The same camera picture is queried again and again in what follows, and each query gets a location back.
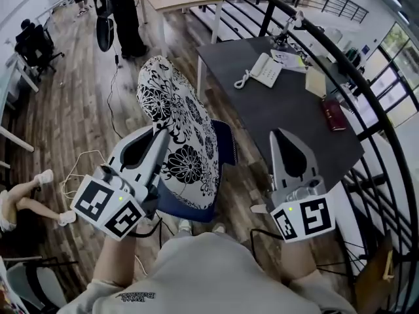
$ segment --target dark gray desk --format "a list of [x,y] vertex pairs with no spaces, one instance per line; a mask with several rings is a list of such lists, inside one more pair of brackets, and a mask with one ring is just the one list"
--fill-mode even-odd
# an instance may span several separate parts
[[268,37],[228,41],[199,47],[198,53],[226,92],[268,166],[272,165],[269,133],[285,129],[306,143],[316,155],[327,191],[332,189],[363,154],[351,126],[331,132],[319,97],[305,89],[305,74],[283,69],[268,88],[250,78],[243,89],[234,88],[262,52],[270,54]]

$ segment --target paper document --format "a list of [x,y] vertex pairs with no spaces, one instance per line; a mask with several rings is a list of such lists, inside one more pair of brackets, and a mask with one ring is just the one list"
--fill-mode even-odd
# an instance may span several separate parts
[[311,66],[306,74],[306,90],[318,97],[326,96],[326,76]]
[[300,56],[278,50],[271,50],[270,53],[274,61],[282,64],[284,69],[306,72],[306,66]]

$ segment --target black and white patterned fabric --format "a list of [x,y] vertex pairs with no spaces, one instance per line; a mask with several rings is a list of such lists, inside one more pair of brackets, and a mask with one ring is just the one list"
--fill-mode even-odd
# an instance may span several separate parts
[[153,121],[167,128],[170,143],[160,177],[186,205],[206,209],[219,184],[217,136],[190,82],[166,58],[147,61],[138,76],[137,98]]

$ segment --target phone cord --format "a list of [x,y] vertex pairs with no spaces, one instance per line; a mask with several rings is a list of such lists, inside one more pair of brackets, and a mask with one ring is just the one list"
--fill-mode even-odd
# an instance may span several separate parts
[[237,88],[238,90],[241,90],[244,87],[244,84],[246,83],[246,81],[249,79],[249,77],[250,77],[250,71],[246,70],[246,74],[243,76],[243,79],[236,81],[234,83],[234,87]]

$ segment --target person's arm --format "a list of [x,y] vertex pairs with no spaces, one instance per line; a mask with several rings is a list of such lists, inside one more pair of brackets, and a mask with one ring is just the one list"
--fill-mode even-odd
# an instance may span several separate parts
[[134,249],[136,238],[126,236],[121,241],[105,237],[93,279],[128,287],[134,277]]
[[136,238],[127,236],[121,242],[105,237],[102,251],[87,289],[58,314],[91,313],[97,299],[122,291],[134,277]]
[[356,314],[346,299],[337,294],[317,270],[308,241],[283,243],[281,247],[283,274],[289,288],[316,303],[322,312]]

